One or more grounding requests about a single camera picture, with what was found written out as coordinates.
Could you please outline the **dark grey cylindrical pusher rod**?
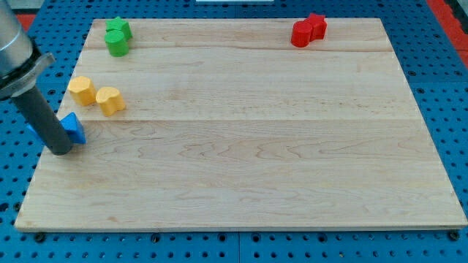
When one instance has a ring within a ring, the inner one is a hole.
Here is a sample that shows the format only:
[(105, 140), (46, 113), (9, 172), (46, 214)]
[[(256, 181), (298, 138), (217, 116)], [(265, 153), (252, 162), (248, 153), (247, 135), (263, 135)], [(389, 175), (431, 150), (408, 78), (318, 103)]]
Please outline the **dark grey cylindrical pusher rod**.
[(14, 93), (11, 100), (52, 154), (61, 156), (72, 150), (66, 130), (35, 85)]

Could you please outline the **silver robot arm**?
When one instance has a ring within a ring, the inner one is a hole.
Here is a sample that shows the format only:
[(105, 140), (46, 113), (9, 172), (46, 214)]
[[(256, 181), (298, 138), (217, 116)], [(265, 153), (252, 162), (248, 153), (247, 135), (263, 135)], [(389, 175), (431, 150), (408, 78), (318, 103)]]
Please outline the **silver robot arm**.
[(1, 100), (11, 99), (45, 146), (60, 156), (73, 142), (36, 87), (37, 78), (54, 62), (53, 54), (40, 52), (10, 5), (1, 0)]

